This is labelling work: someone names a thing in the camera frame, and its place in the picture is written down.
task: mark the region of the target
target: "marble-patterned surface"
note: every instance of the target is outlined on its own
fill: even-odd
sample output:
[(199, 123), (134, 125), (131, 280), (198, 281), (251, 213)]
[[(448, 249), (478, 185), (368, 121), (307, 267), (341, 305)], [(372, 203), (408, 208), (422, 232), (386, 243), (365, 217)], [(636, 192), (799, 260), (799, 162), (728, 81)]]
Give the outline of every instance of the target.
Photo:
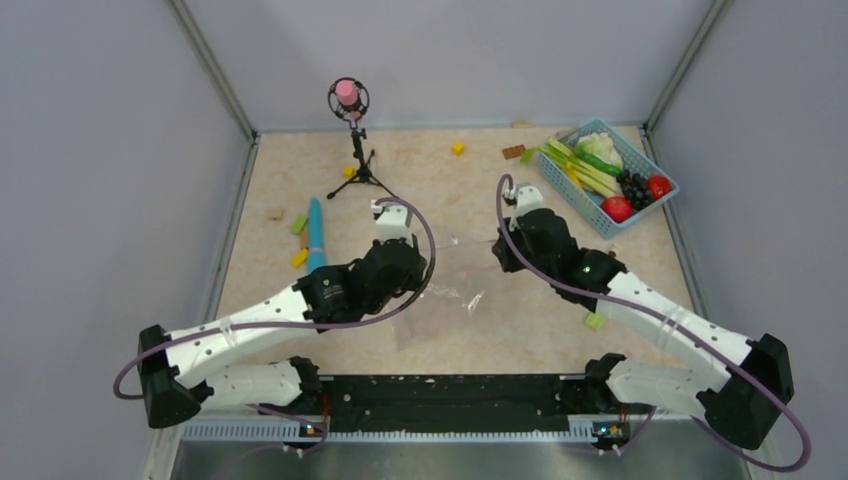
[[(581, 245), (608, 248), (611, 242), (553, 191), (535, 162), (519, 165), (517, 159), (507, 161), (501, 155), (505, 147), (536, 145), (563, 130), (567, 128), (369, 131), (364, 146), (366, 152), (377, 150), (377, 177), (415, 204), (442, 239), (455, 235), (465, 245), (496, 238), (495, 185), (508, 172), (517, 182), (537, 185)], [(641, 147), (636, 128), (620, 131)], [(451, 153), (454, 142), (465, 143), (463, 155)], [(298, 214), (306, 213), (313, 195), (323, 205), (329, 262), (346, 263), (365, 254), (374, 233), (369, 200), (383, 193), (353, 185), (335, 199), (325, 199), (343, 181), (342, 168), (355, 164), (352, 151), (347, 132), (262, 137), (219, 315), (253, 305), (305, 274), (289, 263), (299, 249), (289, 227)], [(269, 220), (269, 211), (280, 207), (285, 209), (283, 220)], [(662, 211), (614, 241), (624, 247), (621, 259), (632, 271), (667, 297), (691, 306)], [(599, 332), (588, 329), (583, 309), (559, 299), (531, 274), (507, 275), (494, 268), (489, 245), (440, 250), (434, 282), (447, 290), (425, 295), (399, 318), (298, 339), (245, 362), (300, 355), (312, 359), (322, 373), (337, 374), (582, 372), (587, 360), (607, 352), (676, 363), (612, 319)], [(445, 295), (448, 290), (453, 295)], [(480, 292), (469, 315), (467, 304)]]

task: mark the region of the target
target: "plastic basket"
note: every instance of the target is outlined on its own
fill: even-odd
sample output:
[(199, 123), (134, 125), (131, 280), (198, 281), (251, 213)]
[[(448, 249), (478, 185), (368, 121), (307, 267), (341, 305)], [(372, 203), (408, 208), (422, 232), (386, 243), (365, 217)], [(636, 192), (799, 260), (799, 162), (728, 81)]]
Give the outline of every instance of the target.
[(654, 210), (660, 208), (660, 206), (669, 201), (671, 197), (677, 195), (677, 192), (680, 191), (680, 187), (677, 185), (671, 177), (669, 177), (664, 171), (662, 171), (659, 167), (654, 165), (648, 157), (646, 157), (641, 151), (639, 151), (636, 147), (634, 147), (630, 142), (625, 140), (621, 135), (618, 134), (609, 124), (600, 119), (590, 120), (589, 122), (584, 123), (577, 130), (570, 132), (569, 134), (558, 138), (562, 143), (566, 143), (570, 146), (574, 146), (577, 144), (577, 139), (584, 135), (591, 135), (593, 133), (608, 133), (610, 138), (612, 138), (613, 145), (615, 149), (618, 150), (618, 153), (621, 155), (622, 160), (624, 160), (624, 168), (627, 168), (632, 173), (638, 173), (646, 178), (649, 178), (653, 175), (662, 175), (671, 182), (672, 190), (667, 193), (661, 199), (655, 201), (650, 204), (644, 210), (636, 212), (632, 217), (628, 218), (622, 223), (616, 223), (606, 214), (603, 210), (601, 210), (601, 202), (604, 201), (603, 197), (600, 195), (596, 195), (595, 193), (589, 193), (584, 191), (582, 188), (578, 187), (571, 181), (570, 178), (559, 169), (559, 167), (548, 158), (544, 153), (540, 154), (539, 161), (539, 173), (545, 177), (548, 182), (553, 185), (554, 189), (559, 192), (560, 195), (565, 197), (568, 203), (574, 207), (577, 212), (586, 219), (592, 227), (597, 230), (597, 232), (604, 237), (604, 239), (609, 240), (610, 238), (618, 235), (622, 231), (624, 231), (627, 227), (633, 225), (638, 222), (640, 218), (645, 215), (650, 214)]

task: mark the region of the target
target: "gray wall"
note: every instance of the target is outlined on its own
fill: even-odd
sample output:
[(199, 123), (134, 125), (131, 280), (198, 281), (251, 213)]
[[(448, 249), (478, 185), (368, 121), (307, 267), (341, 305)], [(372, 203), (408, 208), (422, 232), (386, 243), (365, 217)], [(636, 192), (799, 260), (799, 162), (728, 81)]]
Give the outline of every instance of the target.
[(247, 142), (165, 2), (2, 3), (0, 476), (138, 478), (111, 382), (200, 320)]
[(337, 77), (382, 127), (643, 121), (710, 0), (189, 0), (260, 131), (343, 128)]
[[(848, 471), (846, 24), (844, 0), (736, 2), (656, 132), (714, 320), (789, 345), (798, 478)], [(788, 424), (775, 438), (795, 458)]]

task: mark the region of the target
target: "plastic bag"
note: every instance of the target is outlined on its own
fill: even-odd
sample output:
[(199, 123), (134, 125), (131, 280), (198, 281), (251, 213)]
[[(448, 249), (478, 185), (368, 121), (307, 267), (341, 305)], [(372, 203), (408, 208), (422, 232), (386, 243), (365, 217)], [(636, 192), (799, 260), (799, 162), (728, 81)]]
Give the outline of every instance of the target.
[[(486, 302), (493, 273), (500, 272), (491, 252), (494, 240), (473, 240), (442, 225), (432, 229), (436, 239), (433, 278), (418, 300), (392, 322), (399, 351), (468, 327)], [(429, 248), (424, 232), (415, 235), (426, 258)]]

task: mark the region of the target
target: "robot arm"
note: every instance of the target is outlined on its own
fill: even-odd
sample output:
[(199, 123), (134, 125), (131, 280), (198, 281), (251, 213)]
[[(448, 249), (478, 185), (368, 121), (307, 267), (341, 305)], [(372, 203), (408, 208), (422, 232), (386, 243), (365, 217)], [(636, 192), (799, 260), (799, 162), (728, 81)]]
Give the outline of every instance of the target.
[[(305, 408), (318, 400), (317, 368), (298, 357), (264, 367), (231, 366), (293, 338), (318, 335), (321, 325), (357, 322), (380, 312), (393, 297), (423, 283), (426, 260), (410, 231), (412, 214), (397, 204), (372, 203), (377, 238), (361, 259), (328, 265), (280, 293), (238, 313), (198, 327), (166, 332), (154, 325), (139, 334), (139, 352), (209, 329), (217, 334), (167, 348), (139, 365), (151, 428), (182, 423), (201, 410), (244, 404)], [(262, 321), (292, 328), (239, 329)]]
[[(539, 190), (520, 184), (504, 192), (507, 205), (515, 207), (506, 219), (508, 234), (519, 252), (546, 275), (568, 285), (596, 293), (590, 298), (557, 289), (565, 300), (615, 319), (658, 347), (680, 359), (688, 368), (648, 365), (623, 355), (607, 354), (592, 360), (587, 378), (605, 392), (597, 401), (643, 403), (706, 421), (719, 435), (742, 448), (756, 449), (780, 415), (762, 393), (731, 374), (699, 344), (685, 337), (667, 321), (606, 300), (629, 300), (663, 313), (674, 324), (693, 332), (701, 342), (717, 349), (731, 362), (757, 378), (784, 403), (793, 394), (786, 346), (771, 335), (754, 341), (725, 330), (657, 293), (625, 265), (598, 250), (579, 248), (565, 220), (545, 208)], [(524, 266), (500, 237), (492, 247), (505, 272)]]

